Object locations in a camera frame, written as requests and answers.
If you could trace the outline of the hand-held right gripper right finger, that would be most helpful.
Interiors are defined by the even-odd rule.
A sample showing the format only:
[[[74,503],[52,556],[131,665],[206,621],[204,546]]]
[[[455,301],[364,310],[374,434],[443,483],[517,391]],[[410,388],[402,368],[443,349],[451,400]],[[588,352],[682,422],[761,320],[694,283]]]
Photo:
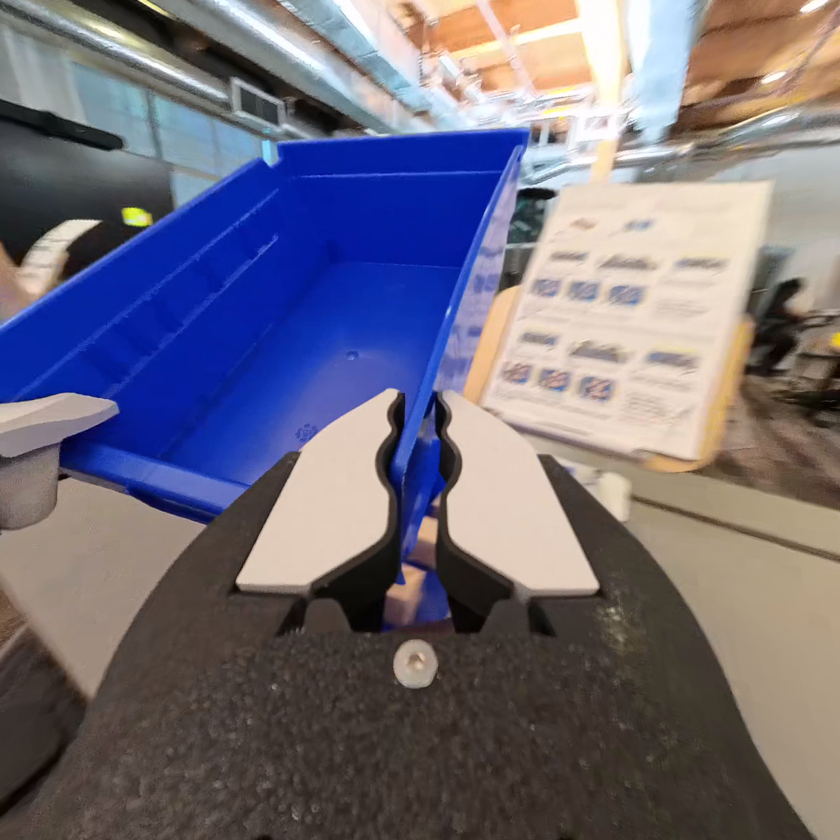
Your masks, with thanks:
[[[458,603],[583,597],[599,582],[538,453],[461,394],[437,394],[436,564]]]

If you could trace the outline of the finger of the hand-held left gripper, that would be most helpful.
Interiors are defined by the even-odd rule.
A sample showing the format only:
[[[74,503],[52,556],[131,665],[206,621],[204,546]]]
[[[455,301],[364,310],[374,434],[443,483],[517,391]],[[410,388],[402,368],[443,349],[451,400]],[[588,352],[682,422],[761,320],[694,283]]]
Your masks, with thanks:
[[[1,529],[26,529],[55,509],[60,447],[119,414],[116,402],[61,393],[1,405]]]

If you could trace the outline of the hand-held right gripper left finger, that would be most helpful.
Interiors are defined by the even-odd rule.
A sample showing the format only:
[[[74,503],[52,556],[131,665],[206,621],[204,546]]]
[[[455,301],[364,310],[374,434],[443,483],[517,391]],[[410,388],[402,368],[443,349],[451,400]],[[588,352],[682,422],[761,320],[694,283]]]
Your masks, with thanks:
[[[403,394],[384,389],[297,454],[236,579],[242,592],[307,596],[385,538],[394,512],[377,458],[400,432]]]

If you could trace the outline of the wooden cube with blue stripe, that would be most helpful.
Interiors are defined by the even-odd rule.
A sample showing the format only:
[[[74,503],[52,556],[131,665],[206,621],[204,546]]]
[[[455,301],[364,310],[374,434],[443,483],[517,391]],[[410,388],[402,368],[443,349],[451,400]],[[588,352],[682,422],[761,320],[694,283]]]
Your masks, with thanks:
[[[412,625],[423,600],[427,571],[410,564],[404,564],[397,581],[385,594],[383,626],[403,628]]]
[[[426,570],[436,569],[438,520],[425,516],[417,532],[415,547],[408,554],[408,561]]]

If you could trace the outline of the blue plastic bin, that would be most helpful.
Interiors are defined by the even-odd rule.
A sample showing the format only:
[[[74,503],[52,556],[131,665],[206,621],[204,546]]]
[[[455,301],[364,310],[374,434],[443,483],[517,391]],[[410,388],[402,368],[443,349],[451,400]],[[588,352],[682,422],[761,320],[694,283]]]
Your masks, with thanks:
[[[416,566],[408,561],[408,554],[405,554],[403,551],[399,552],[399,561],[400,568],[397,575],[400,573],[401,568],[404,564]],[[437,568],[435,570],[426,571],[427,578],[423,588],[423,600],[421,601],[421,604],[417,611],[415,622],[412,625],[403,628],[386,628],[383,626],[382,616],[381,626],[383,631],[388,632],[397,629],[406,629],[408,627],[414,627],[419,625],[439,623],[446,621],[450,618],[448,597],[445,588],[443,587],[439,579]]]
[[[528,138],[280,144],[5,323],[2,404],[114,401],[63,441],[59,472],[210,522],[396,389],[388,532],[307,595],[382,598],[435,486],[435,397],[464,390],[480,345]]]

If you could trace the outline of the grey desk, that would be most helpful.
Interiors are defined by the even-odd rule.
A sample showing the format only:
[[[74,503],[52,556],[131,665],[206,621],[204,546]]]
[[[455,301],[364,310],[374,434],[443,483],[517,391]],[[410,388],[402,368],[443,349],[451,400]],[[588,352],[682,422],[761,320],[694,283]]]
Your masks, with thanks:
[[[688,602],[754,741],[817,838],[838,838],[838,510],[698,476],[628,477],[628,526]],[[83,696],[202,526],[73,479],[2,536],[2,587]]]

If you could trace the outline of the white paper strip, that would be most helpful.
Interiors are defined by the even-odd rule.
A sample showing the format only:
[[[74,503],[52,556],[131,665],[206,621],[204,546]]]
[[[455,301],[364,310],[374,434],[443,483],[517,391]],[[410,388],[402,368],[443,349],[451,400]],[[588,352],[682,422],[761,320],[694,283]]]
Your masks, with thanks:
[[[17,287],[29,302],[41,299],[59,285],[71,245],[100,224],[99,219],[72,218],[35,241],[15,275]]]

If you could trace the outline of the large black screen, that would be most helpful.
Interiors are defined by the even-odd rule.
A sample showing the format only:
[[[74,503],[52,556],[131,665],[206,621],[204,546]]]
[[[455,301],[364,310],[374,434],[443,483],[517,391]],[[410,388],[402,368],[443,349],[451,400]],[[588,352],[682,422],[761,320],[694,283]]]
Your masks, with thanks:
[[[146,229],[124,221],[123,210],[131,208],[152,223],[175,209],[166,164],[2,122],[1,240],[14,263],[59,224],[97,219],[68,249],[63,277],[73,277]]]

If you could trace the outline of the white air vent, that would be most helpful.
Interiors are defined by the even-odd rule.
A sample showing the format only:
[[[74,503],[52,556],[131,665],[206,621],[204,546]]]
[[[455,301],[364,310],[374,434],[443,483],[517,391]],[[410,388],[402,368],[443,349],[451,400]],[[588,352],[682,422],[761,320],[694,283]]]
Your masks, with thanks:
[[[229,81],[229,101],[237,117],[273,130],[287,121],[286,103],[236,77]]]

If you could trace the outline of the smooth silver ventilation duct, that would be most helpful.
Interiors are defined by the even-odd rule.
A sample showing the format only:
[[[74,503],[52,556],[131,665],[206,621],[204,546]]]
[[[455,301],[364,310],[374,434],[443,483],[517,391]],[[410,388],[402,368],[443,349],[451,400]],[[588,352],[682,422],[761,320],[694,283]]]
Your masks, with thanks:
[[[96,54],[154,88],[172,89],[214,109],[230,110],[229,83],[83,7],[65,1],[2,1],[1,8],[2,15]]]

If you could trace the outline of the ribbed silver ventilation duct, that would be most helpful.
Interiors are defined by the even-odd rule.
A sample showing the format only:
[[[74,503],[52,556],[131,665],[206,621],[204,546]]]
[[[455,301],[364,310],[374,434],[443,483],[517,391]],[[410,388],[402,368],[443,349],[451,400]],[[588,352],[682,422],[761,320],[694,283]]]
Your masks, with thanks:
[[[421,51],[380,2],[282,1],[304,25],[436,130],[467,130],[471,121],[439,83],[424,80]]]

